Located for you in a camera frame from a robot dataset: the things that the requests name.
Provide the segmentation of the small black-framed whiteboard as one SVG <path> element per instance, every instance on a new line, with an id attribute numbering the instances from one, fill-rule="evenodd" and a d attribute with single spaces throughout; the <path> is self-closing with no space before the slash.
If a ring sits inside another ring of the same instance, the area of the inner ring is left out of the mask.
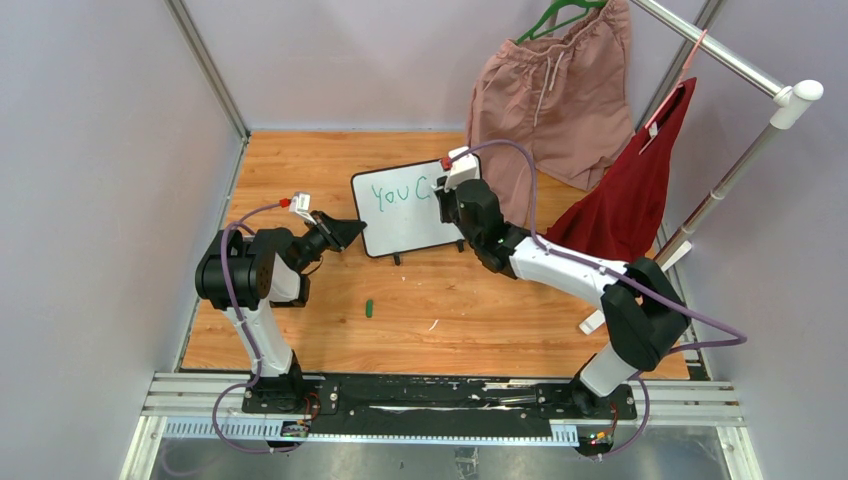
<path id="1" fill-rule="evenodd" d="M 463 239 L 459 229 L 444 223 L 435 195 L 437 180 L 445 176 L 437 159 L 359 172 L 351 177 L 365 254 L 394 257 Z"/>

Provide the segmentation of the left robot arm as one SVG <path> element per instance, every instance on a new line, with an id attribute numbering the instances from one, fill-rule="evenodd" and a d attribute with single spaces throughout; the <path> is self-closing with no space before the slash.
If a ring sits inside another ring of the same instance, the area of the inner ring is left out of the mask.
<path id="1" fill-rule="evenodd" d="M 309 216 L 300 236 L 283 227 L 252 230 L 243 220 L 234 221 L 216 235 L 196 269 L 198 296 L 231 321 L 251 361 L 243 403 L 248 413 L 309 413 L 313 406 L 315 393 L 274 311 L 305 306 L 309 266 L 326 252 L 346 250 L 367 224 L 322 211 Z"/>

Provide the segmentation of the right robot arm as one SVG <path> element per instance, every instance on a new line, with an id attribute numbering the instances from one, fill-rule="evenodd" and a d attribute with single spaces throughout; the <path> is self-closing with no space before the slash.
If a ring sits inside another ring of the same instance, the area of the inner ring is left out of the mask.
<path id="1" fill-rule="evenodd" d="M 505 221 L 494 192 L 481 179 L 450 187 L 441 177 L 434 193 L 441 221 L 458 228 L 488 270 L 555 288 L 603 314 L 608 343 L 566 389 L 566 405 L 580 415 L 601 414 L 620 384 L 655 370 L 690 326 L 683 302 L 653 260 L 627 263 L 560 249 Z"/>

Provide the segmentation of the dark red garment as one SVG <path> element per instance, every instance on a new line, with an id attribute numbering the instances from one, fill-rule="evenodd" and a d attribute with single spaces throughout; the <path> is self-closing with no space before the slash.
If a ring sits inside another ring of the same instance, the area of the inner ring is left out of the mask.
<path id="1" fill-rule="evenodd" d="M 632 262 L 648 253 L 662 222 L 671 157 L 697 80 L 683 81 L 658 117 L 659 133 L 648 148 L 639 129 L 599 184 L 572 205 L 543 238 L 564 248 L 607 260 Z"/>

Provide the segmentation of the pink shorts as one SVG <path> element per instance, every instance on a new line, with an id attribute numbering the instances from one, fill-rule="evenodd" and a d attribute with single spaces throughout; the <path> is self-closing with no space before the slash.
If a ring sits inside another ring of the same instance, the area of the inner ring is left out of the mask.
<path id="1" fill-rule="evenodd" d="M 561 37 L 505 41 L 476 80 L 466 143 L 506 221 L 524 225 L 531 174 L 593 189 L 634 133 L 629 5 L 608 1 Z"/>

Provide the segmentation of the green clothes hanger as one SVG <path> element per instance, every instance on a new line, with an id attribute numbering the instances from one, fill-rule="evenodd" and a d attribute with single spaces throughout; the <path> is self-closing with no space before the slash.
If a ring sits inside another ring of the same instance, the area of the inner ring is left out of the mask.
<path id="1" fill-rule="evenodd" d="M 588 1 L 588 0 L 556 0 L 552 1 L 550 6 L 543 12 L 537 22 L 514 40 L 516 45 L 519 45 L 528 40 L 535 40 L 547 35 L 550 35 L 560 28 L 568 26 L 578 20 L 585 18 L 594 10 L 599 10 L 606 5 L 606 1 Z M 575 16 L 560 20 L 559 14 L 565 9 L 581 9 L 581 12 Z"/>

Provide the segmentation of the pink clothes hanger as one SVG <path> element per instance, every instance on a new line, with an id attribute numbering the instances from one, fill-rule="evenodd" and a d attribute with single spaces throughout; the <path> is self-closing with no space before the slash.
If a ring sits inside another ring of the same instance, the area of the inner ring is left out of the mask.
<path id="1" fill-rule="evenodd" d="M 672 85 L 672 88 L 669 90 L 668 94 L 665 96 L 659 106 L 655 109 L 651 117 L 645 122 L 644 130 L 648 133 L 648 139 L 639 150 L 639 154 L 642 154 L 658 135 L 660 130 L 660 127 L 658 126 L 658 117 L 660 116 L 666 105 L 671 101 L 672 97 L 675 95 L 675 92 L 682 85 L 688 70 L 691 68 L 693 58 L 696 55 L 698 49 L 700 48 L 700 45 L 703 42 L 704 38 L 707 36 L 707 33 L 708 30 L 704 29 L 698 39 L 695 41 L 687 57 L 684 60 L 683 65 L 681 66 L 679 74 L 675 80 L 675 83 Z"/>

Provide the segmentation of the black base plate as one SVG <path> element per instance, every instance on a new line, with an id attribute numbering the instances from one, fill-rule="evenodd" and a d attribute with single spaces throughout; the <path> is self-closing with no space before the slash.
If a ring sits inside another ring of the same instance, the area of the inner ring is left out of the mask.
<path id="1" fill-rule="evenodd" d="M 565 403 L 570 379 L 323 373 L 305 375 L 314 391 L 309 413 L 316 434 L 378 437 L 541 438 L 554 420 L 602 428 L 637 416 L 631 387 L 583 414 Z"/>

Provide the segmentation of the aluminium rail frame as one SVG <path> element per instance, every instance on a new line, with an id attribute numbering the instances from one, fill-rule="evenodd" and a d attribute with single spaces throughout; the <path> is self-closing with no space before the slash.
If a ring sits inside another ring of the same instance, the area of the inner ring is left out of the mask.
<path id="1" fill-rule="evenodd" d="M 578 406 L 565 378 L 317 373 L 297 400 L 236 373 L 153 377 L 124 479 L 759 479 L 733 386 L 647 380 Z"/>

